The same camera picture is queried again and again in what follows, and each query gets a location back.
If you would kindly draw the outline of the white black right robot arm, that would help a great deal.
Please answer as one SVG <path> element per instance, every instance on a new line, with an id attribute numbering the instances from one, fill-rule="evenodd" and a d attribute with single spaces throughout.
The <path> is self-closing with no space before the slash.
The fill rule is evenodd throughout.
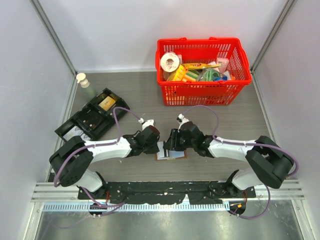
<path id="1" fill-rule="evenodd" d="M 191 121 L 173 128 L 163 148 L 183 152 L 193 149 L 202 157 L 229 158 L 247 162 L 247 170 L 235 170 L 224 184 L 221 194 L 236 198 L 249 187 L 265 185 L 278 189 L 286 177 L 297 170 L 293 156 L 285 152 L 267 136 L 257 140 L 238 141 L 205 135 Z"/>

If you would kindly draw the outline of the silver VIP credit card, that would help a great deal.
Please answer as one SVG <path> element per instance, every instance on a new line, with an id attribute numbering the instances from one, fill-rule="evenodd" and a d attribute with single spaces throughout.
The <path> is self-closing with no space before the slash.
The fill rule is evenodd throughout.
<path id="1" fill-rule="evenodd" d="M 164 141 L 159 141 L 157 143 L 157 147 L 159 149 L 159 152 L 156 154 L 156 159 L 158 161 L 160 160 L 167 160 L 170 158 L 170 153 L 168 150 L 164 149 Z"/>

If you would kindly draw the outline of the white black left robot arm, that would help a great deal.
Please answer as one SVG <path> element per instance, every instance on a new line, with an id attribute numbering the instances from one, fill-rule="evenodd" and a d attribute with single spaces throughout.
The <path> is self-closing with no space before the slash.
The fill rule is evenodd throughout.
<path id="1" fill-rule="evenodd" d="M 55 173 L 53 184 L 55 187 L 75 185 L 93 198 L 102 199 L 107 193 L 107 183 L 100 173 L 89 170 L 89 166 L 107 159 L 156 154 L 159 138 L 160 132 L 153 125 L 113 140 L 85 141 L 74 136 L 49 158 Z"/>

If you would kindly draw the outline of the brown leather card holder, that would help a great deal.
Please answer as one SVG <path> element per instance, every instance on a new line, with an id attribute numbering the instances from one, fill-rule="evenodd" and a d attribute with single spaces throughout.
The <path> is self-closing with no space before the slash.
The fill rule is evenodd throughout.
<path id="1" fill-rule="evenodd" d="M 169 159 L 167 159 L 167 160 L 157 160 L 157 153 L 156 153 L 155 160 L 156 161 L 169 161 L 169 160 L 187 158 L 187 152 L 186 151 L 174 151 L 174 150 L 168 150 L 168 151 L 169 151 Z"/>

